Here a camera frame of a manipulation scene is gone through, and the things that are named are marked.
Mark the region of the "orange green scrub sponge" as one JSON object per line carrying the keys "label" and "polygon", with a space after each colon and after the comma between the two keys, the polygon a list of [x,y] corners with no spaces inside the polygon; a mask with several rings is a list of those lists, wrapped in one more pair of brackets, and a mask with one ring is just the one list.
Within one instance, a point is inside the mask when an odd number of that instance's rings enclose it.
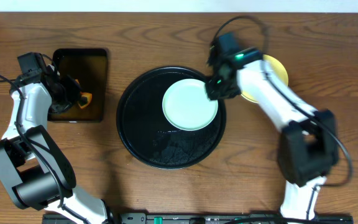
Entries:
{"label": "orange green scrub sponge", "polygon": [[93,99],[93,95],[88,92],[83,92],[80,86],[78,79],[76,81],[76,88],[75,88],[75,103],[80,107],[80,109],[85,109],[91,103]]}

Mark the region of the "yellow plate with stain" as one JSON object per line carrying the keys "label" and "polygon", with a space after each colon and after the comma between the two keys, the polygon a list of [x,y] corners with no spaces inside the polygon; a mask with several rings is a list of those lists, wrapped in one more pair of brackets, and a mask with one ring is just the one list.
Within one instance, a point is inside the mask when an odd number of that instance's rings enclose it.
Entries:
{"label": "yellow plate with stain", "polygon": [[[288,79],[288,73],[283,64],[277,60],[276,58],[264,54],[264,60],[268,61],[273,71],[276,73],[277,77],[286,85],[288,86],[289,79]],[[243,99],[250,101],[252,103],[257,103],[254,97],[252,97],[248,92],[242,91],[241,97]]]}

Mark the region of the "mint green plate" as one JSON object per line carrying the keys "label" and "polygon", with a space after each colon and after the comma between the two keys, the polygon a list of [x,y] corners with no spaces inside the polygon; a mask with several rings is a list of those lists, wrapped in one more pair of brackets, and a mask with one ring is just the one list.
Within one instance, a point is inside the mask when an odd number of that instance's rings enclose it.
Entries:
{"label": "mint green plate", "polygon": [[167,121],[184,131],[207,127],[216,117],[218,109],[218,102],[207,96],[205,82],[193,78],[172,84],[162,100],[162,111]]}

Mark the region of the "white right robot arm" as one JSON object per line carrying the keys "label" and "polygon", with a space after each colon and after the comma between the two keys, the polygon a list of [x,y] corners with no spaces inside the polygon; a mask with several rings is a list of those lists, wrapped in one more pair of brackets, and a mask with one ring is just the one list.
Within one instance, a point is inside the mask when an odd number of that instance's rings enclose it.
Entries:
{"label": "white right robot arm", "polygon": [[337,164],[336,121],[298,97],[255,48],[211,47],[213,75],[206,84],[212,100],[248,93],[280,133],[277,162],[286,180],[281,216],[314,220],[318,192]]}

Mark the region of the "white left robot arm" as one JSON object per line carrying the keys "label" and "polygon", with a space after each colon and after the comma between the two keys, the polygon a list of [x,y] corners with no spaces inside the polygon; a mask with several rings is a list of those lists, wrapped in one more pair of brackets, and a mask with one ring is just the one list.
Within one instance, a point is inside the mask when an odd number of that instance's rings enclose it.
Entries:
{"label": "white left robot arm", "polygon": [[0,140],[0,181],[15,206],[56,212],[75,223],[117,223],[104,200],[76,184],[74,170],[47,132],[50,111],[81,98],[79,83],[58,75],[20,75]]}

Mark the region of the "black rectangular water tray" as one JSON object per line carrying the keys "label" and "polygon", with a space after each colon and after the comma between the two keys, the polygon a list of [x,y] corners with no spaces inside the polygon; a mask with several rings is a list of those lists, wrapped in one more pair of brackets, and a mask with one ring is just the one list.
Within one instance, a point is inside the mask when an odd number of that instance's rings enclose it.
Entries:
{"label": "black rectangular water tray", "polygon": [[62,114],[50,114],[48,120],[61,123],[98,123],[103,120],[109,52],[102,48],[57,49],[53,53],[60,76],[77,80],[82,94],[89,94],[86,106],[75,103]]}

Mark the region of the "round black serving tray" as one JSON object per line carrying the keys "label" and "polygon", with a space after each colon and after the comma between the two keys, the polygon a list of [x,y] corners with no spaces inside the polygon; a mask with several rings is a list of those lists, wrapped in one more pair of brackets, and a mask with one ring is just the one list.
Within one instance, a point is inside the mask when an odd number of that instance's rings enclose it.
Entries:
{"label": "round black serving tray", "polygon": [[141,162],[160,169],[182,169],[201,162],[218,146],[226,127],[226,107],[207,127],[184,131],[165,118],[163,95],[177,81],[205,75],[186,67],[159,67],[137,77],[124,91],[117,106],[117,131],[123,145]]}

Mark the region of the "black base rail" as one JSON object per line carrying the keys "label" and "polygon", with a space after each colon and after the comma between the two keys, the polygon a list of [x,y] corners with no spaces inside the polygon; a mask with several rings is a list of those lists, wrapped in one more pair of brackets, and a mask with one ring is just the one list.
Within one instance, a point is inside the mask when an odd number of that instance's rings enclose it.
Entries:
{"label": "black base rail", "polygon": [[[280,214],[253,213],[247,215],[147,215],[144,213],[123,213],[118,219],[122,224],[223,224],[243,221],[241,223],[299,223],[285,220]],[[45,214],[42,217],[42,224],[68,224],[74,221],[60,214]],[[350,215],[316,215],[312,220],[302,223],[332,223],[332,224],[353,224],[354,219]]]}

